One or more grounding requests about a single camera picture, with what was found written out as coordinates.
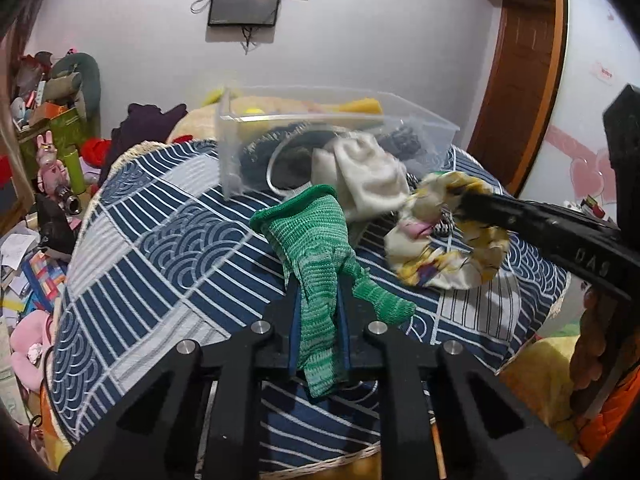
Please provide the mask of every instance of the purple cloth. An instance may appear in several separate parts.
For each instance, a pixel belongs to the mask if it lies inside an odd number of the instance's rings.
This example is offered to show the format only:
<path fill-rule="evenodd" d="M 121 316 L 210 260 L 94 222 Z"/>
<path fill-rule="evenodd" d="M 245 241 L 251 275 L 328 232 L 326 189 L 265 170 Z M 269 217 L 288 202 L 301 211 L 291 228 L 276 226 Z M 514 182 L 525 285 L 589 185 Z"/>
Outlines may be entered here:
<path fill-rule="evenodd" d="M 107 152 L 104 165 L 100 171 L 98 184 L 101 186 L 111 165 L 116 159 L 143 140 L 166 142 L 174 126 L 187 114 L 187 105 L 181 104 L 163 114 L 155 105 L 139 105 L 132 103 L 127 109 L 129 115 L 120 123 L 119 128 L 111 132 L 111 147 Z"/>

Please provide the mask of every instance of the pink bunny figurine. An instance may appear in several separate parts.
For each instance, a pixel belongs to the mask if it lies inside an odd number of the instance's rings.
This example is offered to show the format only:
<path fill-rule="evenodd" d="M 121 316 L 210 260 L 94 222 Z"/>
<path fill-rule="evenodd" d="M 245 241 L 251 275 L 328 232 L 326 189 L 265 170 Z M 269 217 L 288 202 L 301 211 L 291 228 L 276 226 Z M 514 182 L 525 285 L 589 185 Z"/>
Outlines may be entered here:
<path fill-rule="evenodd" d="M 36 152 L 36 162 L 40 169 L 38 170 L 38 188 L 47 196 L 56 199 L 56 188 L 61 184 L 69 186 L 69 175 L 65 165 L 58 160 L 58 150 L 53 145 L 53 135 L 51 130 L 47 131 L 46 140 L 39 135 L 36 143 L 38 151 Z"/>

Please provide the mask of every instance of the metal screw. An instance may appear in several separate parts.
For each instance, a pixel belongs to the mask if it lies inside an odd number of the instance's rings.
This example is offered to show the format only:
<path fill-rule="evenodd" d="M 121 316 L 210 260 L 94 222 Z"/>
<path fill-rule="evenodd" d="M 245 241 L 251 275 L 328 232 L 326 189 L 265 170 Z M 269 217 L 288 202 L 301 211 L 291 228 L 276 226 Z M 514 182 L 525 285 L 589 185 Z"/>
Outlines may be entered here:
<path fill-rule="evenodd" d="M 367 328 L 369 329 L 369 332 L 375 335 L 381 335 L 386 332 L 388 326 L 382 321 L 372 321 L 371 323 L 369 323 Z"/>
<path fill-rule="evenodd" d="M 196 343 L 194 343 L 191 339 L 183 339 L 179 341 L 175 346 L 175 349 L 184 355 L 189 355 L 196 349 Z"/>
<path fill-rule="evenodd" d="M 444 348 L 444 351 L 450 355 L 462 354 L 462 351 L 465 349 L 460 342 L 453 339 L 449 339 L 442 343 L 442 347 Z"/>
<path fill-rule="evenodd" d="M 265 334 L 271 329 L 271 323 L 261 319 L 260 321 L 254 321 L 251 325 L 251 331 L 257 334 Z"/>

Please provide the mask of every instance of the clear plastic box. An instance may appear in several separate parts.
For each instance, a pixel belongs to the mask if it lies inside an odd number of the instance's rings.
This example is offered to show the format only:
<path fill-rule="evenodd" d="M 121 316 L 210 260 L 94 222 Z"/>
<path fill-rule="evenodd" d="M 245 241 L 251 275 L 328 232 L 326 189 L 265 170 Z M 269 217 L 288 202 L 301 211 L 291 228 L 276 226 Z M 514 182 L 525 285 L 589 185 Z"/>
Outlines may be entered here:
<path fill-rule="evenodd" d="M 351 131 L 373 134 L 385 151 L 405 164 L 408 173 L 421 178 L 442 168 L 459 130 L 388 92 L 305 86 L 228 88 L 215 120 L 226 199 L 247 189 L 268 190 L 269 161 L 289 137 L 297 137 L 287 141 L 290 168 L 282 171 L 280 164 L 276 173 L 293 175 L 293 180 L 310 171 L 307 155 L 314 148 Z"/>

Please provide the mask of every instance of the yellow floral cloth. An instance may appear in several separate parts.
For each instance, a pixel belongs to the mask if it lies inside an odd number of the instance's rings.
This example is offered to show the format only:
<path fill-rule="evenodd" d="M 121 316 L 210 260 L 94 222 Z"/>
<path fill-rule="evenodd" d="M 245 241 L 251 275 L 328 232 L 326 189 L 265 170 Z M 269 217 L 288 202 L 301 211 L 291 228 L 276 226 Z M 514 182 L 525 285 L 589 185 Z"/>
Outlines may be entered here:
<path fill-rule="evenodd" d="M 430 173 L 407 199 L 400 219 L 385 236 L 389 266 L 406 285 L 465 290 L 491 281 L 509 251 L 507 231 L 456 216 L 464 192 L 492 193 L 480 178 L 461 171 Z M 431 245 L 443 208 L 453 213 L 470 253 Z"/>

